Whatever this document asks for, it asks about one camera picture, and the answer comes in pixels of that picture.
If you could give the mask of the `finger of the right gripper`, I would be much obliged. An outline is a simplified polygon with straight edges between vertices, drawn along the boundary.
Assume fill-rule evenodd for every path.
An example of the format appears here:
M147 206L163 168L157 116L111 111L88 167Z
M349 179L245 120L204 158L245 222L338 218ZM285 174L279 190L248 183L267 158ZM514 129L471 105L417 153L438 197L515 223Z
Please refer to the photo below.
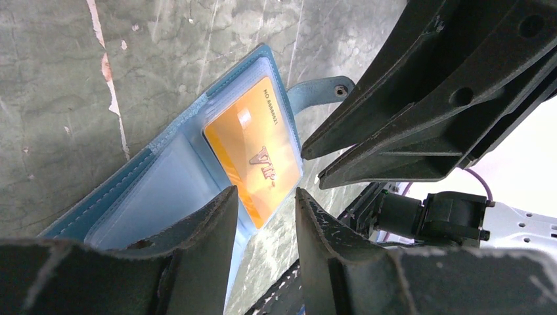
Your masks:
M494 150L556 92L556 27L499 26L432 92L321 172L320 187L444 179Z
M513 1L409 1L342 104L305 141L304 159L346 150L447 79L512 10Z

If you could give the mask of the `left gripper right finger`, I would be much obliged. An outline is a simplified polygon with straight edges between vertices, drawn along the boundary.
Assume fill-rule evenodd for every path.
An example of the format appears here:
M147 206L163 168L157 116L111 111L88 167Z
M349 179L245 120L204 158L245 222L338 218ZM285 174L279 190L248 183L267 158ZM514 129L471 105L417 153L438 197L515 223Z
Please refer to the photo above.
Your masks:
M555 314L556 261L540 251L385 249L296 190L307 314Z

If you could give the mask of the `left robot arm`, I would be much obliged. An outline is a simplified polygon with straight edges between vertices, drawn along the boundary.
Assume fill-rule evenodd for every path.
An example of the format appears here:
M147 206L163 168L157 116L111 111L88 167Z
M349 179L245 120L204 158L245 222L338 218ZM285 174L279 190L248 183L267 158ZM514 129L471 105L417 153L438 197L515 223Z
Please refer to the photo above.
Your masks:
M480 249L494 208L441 192L418 201L382 191L367 205L377 228L416 244L387 249L296 190L307 314L555 314L556 261L524 249ZM222 314L238 190L123 250L60 239L1 241L2 314Z

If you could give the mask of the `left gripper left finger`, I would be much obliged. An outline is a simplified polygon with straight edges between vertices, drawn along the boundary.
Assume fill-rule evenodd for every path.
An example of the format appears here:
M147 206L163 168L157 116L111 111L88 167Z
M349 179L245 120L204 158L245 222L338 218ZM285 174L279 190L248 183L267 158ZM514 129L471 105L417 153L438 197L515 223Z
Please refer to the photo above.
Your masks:
M1 313L222 314L237 215L238 190L230 186L121 250L64 239L3 239Z

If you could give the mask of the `blue card holder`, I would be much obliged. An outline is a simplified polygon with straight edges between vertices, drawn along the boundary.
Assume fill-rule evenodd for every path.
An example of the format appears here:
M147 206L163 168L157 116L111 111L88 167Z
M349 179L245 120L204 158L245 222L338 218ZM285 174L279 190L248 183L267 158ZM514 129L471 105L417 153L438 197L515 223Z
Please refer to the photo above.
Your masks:
M133 159L48 227L43 237L74 240L100 250L125 249L159 234L201 209L224 189L235 186L203 130L250 85L265 76L273 82L302 170L296 114L312 106L345 100L355 84L346 76L335 76L304 81L286 89L270 48L260 44L208 87ZM225 305L246 245L256 230L238 193Z

